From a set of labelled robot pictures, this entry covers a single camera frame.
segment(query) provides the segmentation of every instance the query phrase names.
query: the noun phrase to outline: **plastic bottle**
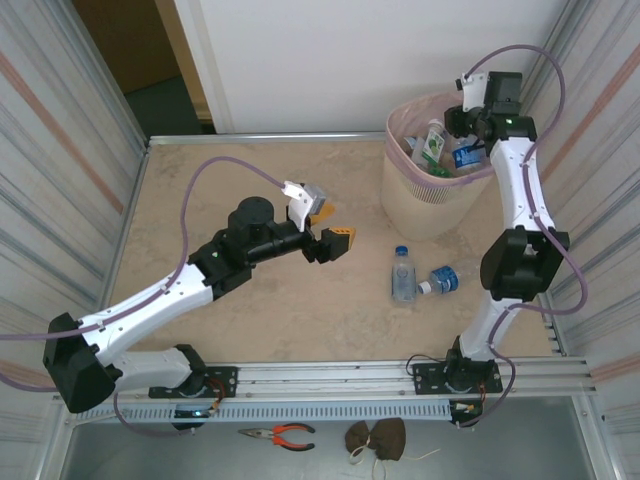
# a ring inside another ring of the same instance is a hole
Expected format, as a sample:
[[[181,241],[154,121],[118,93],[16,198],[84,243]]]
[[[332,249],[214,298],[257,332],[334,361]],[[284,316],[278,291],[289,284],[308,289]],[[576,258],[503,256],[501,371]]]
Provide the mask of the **plastic bottle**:
[[[416,269],[409,258],[409,249],[396,247],[396,258],[391,270],[391,296],[399,304],[416,301]]]
[[[481,148],[471,150],[477,138],[474,135],[468,137],[452,138],[451,155],[455,171],[452,173],[459,177],[482,168],[484,150]]]
[[[448,170],[439,164],[444,149],[444,123],[437,118],[429,120],[425,137],[418,137],[411,154],[411,160],[421,170],[437,177],[451,177]]]
[[[480,278],[480,260],[466,258],[433,270],[427,280],[418,284],[418,292],[444,295],[457,290],[460,283],[466,284],[474,278]]]

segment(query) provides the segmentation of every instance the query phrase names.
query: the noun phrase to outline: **doorway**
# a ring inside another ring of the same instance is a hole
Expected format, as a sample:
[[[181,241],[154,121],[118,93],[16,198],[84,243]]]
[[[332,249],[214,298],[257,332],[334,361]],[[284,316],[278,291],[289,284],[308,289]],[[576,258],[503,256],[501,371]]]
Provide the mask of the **doorway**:
[[[215,133],[174,0],[73,0],[147,138]]]

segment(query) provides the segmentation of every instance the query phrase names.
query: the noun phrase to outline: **bottle label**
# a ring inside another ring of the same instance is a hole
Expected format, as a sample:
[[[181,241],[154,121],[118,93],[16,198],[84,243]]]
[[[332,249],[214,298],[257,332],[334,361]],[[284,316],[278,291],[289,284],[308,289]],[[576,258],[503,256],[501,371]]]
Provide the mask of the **bottle label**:
[[[391,296],[397,300],[411,302],[415,298],[416,271],[399,267],[391,272]]]
[[[433,275],[438,279],[438,285],[440,286],[441,293],[453,292],[458,289],[460,282],[456,272],[451,267],[441,267],[434,270]]]
[[[425,158],[431,166],[437,167],[443,148],[444,137],[433,130],[429,130],[427,139],[424,141],[424,147],[422,147],[422,157]]]
[[[467,145],[466,147],[461,147],[452,152],[453,161],[456,165],[456,168],[475,165],[482,161],[479,155],[479,150],[471,150],[471,148],[471,145]]]

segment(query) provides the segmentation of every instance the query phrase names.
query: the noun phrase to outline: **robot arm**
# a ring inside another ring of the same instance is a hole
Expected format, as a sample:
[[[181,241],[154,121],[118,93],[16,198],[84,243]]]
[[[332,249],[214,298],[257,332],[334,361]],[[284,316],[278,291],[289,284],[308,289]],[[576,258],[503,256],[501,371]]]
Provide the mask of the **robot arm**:
[[[562,255],[534,221],[527,196],[523,162],[537,139],[533,119],[520,115],[522,74],[489,72],[463,75],[457,82],[464,92],[463,104],[445,112],[445,127],[454,137],[475,135],[495,169],[504,215],[504,232],[482,258],[480,279],[486,290],[472,324],[447,353],[443,371],[433,369],[431,384],[443,384],[452,392],[477,391],[491,386],[496,377],[494,355],[488,344],[498,317],[508,307],[530,302],[547,290]],[[549,216],[536,167],[535,152],[528,161],[528,183],[542,224],[568,249],[569,236],[557,232]],[[511,310],[493,337],[497,348],[517,313]],[[489,392],[502,390],[499,382]]]
[[[309,262],[325,263],[351,248],[353,228],[324,229],[319,240],[311,231],[314,215],[324,216],[325,195],[319,188],[286,182],[283,193],[291,197],[286,221],[274,221],[273,205],[264,198],[243,200],[229,215],[227,228],[189,256],[169,288],[163,278],[77,322],[68,313],[51,321],[49,332],[99,326],[46,343],[45,367],[70,412],[88,410],[113,392],[134,388],[165,387],[178,389],[185,396],[197,395],[204,388],[205,366],[191,346],[178,345],[164,352],[127,349],[179,315],[235,290],[251,279],[258,263],[297,250]],[[156,300],[116,322],[107,322],[160,290],[165,290],[164,294]]]

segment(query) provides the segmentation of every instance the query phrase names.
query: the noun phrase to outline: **pliers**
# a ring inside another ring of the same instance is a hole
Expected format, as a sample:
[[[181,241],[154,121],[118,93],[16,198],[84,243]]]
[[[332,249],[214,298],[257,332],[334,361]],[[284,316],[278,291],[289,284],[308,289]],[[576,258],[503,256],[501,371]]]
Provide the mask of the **pliers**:
[[[292,452],[306,452],[315,447],[313,443],[307,443],[306,445],[300,445],[296,443],[289,443],[285,439],[278,437],[279,433],[288,432],[289,430],[304,430],[309,433],[316,433],[315,428],[305,425],[304,423],[287,423],[286,425],[276,425],[271,430],[266,428],[248,428],[244,430],[238,430],[238,433],[247,435],[253,438],[267,438],[273,441],[274,445],[280,445],[282,448],[291,450]]]

